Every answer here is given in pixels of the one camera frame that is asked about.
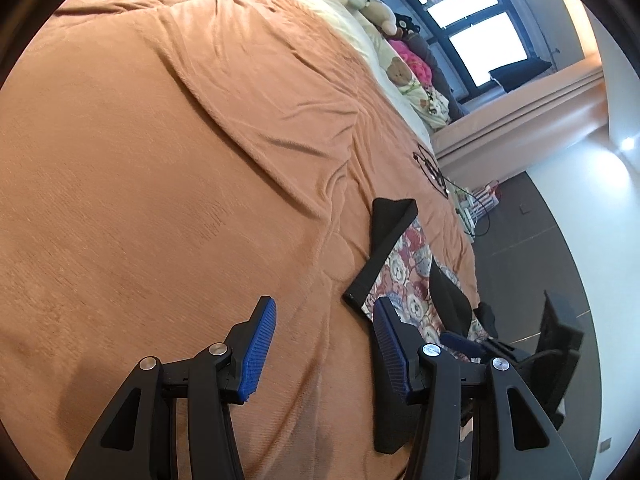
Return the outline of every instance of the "ceiling light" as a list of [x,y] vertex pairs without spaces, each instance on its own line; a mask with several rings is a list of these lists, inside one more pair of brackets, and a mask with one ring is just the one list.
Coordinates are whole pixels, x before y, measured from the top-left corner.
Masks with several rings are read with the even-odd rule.
[[634,146],[636,145],[635,140],[633,140],[633,138],[631,137],[627,137],[625,140],[622,141],[622,143],[620,144],[620,149],[623,152],[628,152],[629,150],[632,150],[634,148]]

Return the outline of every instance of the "pink plush toy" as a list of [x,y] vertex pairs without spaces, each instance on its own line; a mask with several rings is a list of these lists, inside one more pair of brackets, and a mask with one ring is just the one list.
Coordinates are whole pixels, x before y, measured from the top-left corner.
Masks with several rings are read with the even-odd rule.
[[407,63],[411,72],[414,73],[416,79],[420,82],[422,86],[432,86],[431,85],[431,68],[427,65],[423,60],[421,60],[418,56],[416,56],[409,47],[406,46],[402,41],[398,40],[387,40],[389,44],[394,48],[394,50],[398,53],[398,56],[402,58],[402,60]]

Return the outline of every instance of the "brown plush toy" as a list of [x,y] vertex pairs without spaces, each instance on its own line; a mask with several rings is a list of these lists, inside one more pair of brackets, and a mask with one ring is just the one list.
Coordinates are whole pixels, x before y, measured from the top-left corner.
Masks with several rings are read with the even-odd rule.
[[395,57],[391,60],[391,65],[386,69],[386,76],[394,85],[406,86],[411,82],[414,74],[402,59]]

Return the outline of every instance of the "teddy bear print fabric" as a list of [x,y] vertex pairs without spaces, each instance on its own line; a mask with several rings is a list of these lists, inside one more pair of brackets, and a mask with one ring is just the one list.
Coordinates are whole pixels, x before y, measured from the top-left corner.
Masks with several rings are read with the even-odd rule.
[[386,76],[398,87],[409,85],[413,78],[411,69],[399,57],[391,60],[391,64],[386,68]]
[[[362,305],[362,311],[373,319],[373,306],[380,296],[387,296],[402,322],[410,323],[420,331],[428,343],[440,345],[440,333],[445,330],[429,291],[429,275],[433,253],[426,242],[420,221],[416,218],[396,242],[382,266],[374,285]],[[455,273],[439,264],[438,267],[458,288]],[[468,338],[487,339],[488,335],[476,316],[472,317]],[[465,356],[451,351],[456,357]]]

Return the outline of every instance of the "metal bolt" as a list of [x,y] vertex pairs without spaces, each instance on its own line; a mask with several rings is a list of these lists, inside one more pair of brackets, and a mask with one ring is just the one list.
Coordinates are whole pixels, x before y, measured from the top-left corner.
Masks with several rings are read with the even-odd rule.
[[422,347],[422,352],[429,357],[437,357],[440,355],[441,350],[438,345],[429,343],[428,345]]
[[503,359],[501,357],[497,357],[492,362],[493,362],[494,368],[496,370],[500,370],[500,371],[503,372],[503,371],[509,369],[509,362],[507,361],[507,359]]
[[229,348],[226,347],[224,343],[213,343],[209,347],[209,353],[211,355],[224,355]]
[[140,361],[140,368],[143,370],[151,370],[154,366],[156,366],[156,358],[155,357],[145,357]]

